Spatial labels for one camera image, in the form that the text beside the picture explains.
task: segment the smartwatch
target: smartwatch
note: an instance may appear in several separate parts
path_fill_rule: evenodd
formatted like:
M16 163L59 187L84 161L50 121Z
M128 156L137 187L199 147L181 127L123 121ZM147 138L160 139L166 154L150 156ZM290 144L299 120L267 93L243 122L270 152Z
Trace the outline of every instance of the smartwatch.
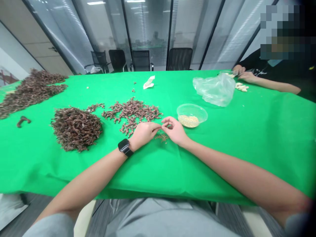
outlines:
M118 149L119 151L123 152L127 157L131 157L134 154L134 152L130 150L129 140L126 138L119 142Z

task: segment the seeds in bowl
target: seeds in bowl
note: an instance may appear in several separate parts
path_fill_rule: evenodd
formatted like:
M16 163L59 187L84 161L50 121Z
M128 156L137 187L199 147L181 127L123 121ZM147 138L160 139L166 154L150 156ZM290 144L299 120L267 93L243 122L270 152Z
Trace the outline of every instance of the seeds in bowl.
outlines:
M199 125L198 118L195 116L179 115L179 122L186 127L197 127Z

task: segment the black jacket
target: black jacket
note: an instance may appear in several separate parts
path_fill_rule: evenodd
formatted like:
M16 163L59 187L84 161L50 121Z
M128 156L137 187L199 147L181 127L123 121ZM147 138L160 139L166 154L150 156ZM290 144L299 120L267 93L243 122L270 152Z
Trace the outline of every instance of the black jacket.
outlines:
M272 81L289 83L301 89L299 96L316 102L316 66L311 59L283 60L276 66L260 59L260 49L238 63L252 70L255 76Z

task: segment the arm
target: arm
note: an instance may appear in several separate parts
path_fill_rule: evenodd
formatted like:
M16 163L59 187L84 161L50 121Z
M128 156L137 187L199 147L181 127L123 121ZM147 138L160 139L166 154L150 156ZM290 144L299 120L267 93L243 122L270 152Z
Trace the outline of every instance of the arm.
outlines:
M254 51L248 57L246 57L243 61L239 62L232 71L234 75L239 75L246 70L250 70L255 67L256 62L260 60L260 49Z
M194 154L258 206L266 209L283 227L290 215L307 211L310 199L282 179L247 161L192 141L182 125L172 117L162 122L162 130L171 140Z
M248 83L269 88L280 92L290 92L293 94L300 93L301 89L289 83L275 82L268 79L256 77L252 72L243 72L239 75L238 80L244 80Z
M138 150L148 143L160 128L156 123L140 123L129 139L130 149L134 152ZM56 213L67 213L76 221L81 209L104 189L126 159L127 156L118 148L104 156L67 184L34 223Z

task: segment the paper scrap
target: paper scrap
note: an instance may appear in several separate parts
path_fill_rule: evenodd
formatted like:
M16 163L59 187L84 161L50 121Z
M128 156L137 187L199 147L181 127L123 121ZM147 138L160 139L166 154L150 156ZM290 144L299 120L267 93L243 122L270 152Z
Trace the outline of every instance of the paper scrap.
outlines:
M153 87L154 84L152 83L152 81L155 79L155 76L151 76L147 82L145 82L145 84L143 85L143 89L147 89L149 87Z

